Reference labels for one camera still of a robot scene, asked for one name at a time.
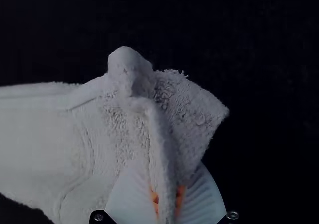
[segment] screw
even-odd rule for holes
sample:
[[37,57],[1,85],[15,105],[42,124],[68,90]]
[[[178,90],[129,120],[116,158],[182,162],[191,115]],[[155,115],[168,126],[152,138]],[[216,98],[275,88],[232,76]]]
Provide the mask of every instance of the screw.
[[103,220],[103,215],[95,214],[94,220],[96,220],[97,222],[101,222]]
[[229,211],[226,216],[228,219],[231,219],[231,220],[237,220],[239,218],[238,212],[235,212],[235,211]]

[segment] black background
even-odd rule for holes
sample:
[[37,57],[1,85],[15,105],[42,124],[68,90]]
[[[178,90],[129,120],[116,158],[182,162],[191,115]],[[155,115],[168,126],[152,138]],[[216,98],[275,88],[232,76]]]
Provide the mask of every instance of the black background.
[[[230,109],[204,157],[227,209],[263,220],[317,157],[316,1],[0,0],[0,85],[84,83],[123,45],[184,70]],[[2,196],[0,219],[49,223]]]

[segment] orange mark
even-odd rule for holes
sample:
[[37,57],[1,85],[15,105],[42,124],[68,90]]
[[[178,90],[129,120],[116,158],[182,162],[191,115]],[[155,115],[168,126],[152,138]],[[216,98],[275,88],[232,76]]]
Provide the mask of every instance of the orange mark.
[[[176,192],[176,209],[175,209],[175,216],[178,217],[180,215],[180,210],[182,203],[184,201],[186,186],[179,186]],[[155,209],[156,217],[159,218],[159,196],[156,192],[153,192],[152,188],[150,187],[150,195],[151,200]]]

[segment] towel fold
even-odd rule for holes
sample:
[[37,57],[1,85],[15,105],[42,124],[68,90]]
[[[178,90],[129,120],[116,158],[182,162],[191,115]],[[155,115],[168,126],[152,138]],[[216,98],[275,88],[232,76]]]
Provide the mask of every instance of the towel fold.
[[159,222],[171,224],[177,185],[227,114],[213,94],[178,71],[154,72],[128,47],[83,85],[0,88],[0,192],[55,224],[87,224],[138,159],[159,195]]

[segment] white plastic part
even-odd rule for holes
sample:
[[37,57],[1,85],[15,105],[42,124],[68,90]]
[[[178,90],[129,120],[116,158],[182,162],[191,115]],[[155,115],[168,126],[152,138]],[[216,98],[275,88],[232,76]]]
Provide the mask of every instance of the white plastic part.
[[[156,224],[149,186],[139,163],[132,162],[119,176],[105,211],[117,224]],[[186,188],[177,224],[216,224],[226,208],[213,177],[200,163]]]

